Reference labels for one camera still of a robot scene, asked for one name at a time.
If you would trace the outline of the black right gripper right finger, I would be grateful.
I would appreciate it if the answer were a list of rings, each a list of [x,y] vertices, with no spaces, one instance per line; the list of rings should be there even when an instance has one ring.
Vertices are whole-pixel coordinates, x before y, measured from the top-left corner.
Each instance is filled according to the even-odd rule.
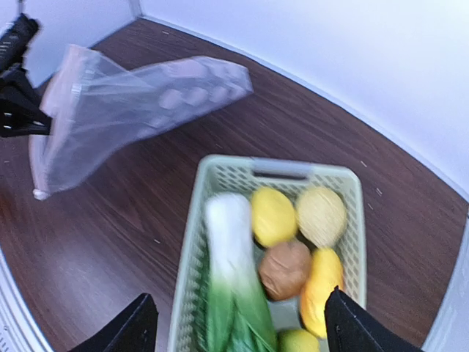
[[[397,336],[338,287],[325,304],[330,352],[421,352]]]

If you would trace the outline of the yellow toy lemon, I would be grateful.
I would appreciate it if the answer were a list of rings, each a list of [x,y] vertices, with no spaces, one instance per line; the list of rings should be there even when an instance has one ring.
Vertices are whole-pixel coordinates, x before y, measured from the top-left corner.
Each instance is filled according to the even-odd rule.
[[[251,223],[256,241],[266,248],[292,240],[298,231],[292,202],[271,187],[261,187],[253,193]]]

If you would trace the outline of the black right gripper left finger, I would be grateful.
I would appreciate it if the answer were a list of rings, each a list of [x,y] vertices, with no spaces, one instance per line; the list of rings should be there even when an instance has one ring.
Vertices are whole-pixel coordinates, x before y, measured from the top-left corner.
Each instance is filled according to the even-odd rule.
[[[156,346],[158,311],[149,293],[142,293],[98,333],[75,346],[79,351],[153,352]]]

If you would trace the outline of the clear zip top bag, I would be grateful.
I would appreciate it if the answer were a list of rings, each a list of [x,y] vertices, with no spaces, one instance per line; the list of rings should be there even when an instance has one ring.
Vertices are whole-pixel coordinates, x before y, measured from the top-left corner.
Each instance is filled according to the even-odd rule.
[[[192,56],[126,70],[70,45],[40,105],[47,136],[29,139],[35,199],[75,188],[119,149],[228,106],[253,91],[248,69]]]

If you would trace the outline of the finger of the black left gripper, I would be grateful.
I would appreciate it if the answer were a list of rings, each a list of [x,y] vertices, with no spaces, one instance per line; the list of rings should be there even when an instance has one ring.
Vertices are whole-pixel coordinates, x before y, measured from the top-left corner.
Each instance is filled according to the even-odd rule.
[[[50,117],[36,106],[1,106],[1,137],[48,135]]]
[[[19,63],[13,64],[1,74],[1,106],[9,104],[36,106],[40,109],[41,98]]]

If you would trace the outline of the toy bok choy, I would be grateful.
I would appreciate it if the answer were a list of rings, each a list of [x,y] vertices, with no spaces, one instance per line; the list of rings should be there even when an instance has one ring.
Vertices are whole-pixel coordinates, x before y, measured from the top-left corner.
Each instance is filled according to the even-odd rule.
[[[208,351],[276,351],[277,339],[254,261],[251,205],[241,194],[208,199],[210,256],[205,316]]]

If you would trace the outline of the brown toy bun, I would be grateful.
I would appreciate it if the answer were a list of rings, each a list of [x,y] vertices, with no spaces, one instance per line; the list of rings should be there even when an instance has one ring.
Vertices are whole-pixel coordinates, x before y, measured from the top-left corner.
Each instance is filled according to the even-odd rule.
[[[269,248],[258,265],[260,281],[271,301],[298,296],[310,272],[311,252],[298,240]]]

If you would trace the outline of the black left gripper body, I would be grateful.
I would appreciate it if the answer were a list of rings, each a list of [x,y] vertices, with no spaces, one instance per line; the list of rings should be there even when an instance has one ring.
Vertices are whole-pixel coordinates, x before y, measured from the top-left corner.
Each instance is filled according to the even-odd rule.
[[[40,30],[40,24],[23,12],[1,35],[1,72],[22,62],[30,41]]]

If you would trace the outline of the green yellow toy lime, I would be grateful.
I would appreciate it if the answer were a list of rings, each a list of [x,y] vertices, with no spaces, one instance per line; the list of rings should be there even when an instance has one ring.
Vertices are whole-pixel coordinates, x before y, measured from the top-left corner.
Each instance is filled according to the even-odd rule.
[[[318,339],[304,329],[287,329],[278,333],[279,352],[319,352]]]

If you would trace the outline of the orange toy mango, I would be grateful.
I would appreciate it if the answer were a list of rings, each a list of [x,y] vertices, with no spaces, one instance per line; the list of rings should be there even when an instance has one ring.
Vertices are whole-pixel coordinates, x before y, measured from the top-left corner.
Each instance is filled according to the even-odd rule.
[[[325,304],[335,287],[344,289],[344,269],[337,253],[328,247],[315,249],[311,273],[300,294],[303,325],[320,339],[327,338]]]

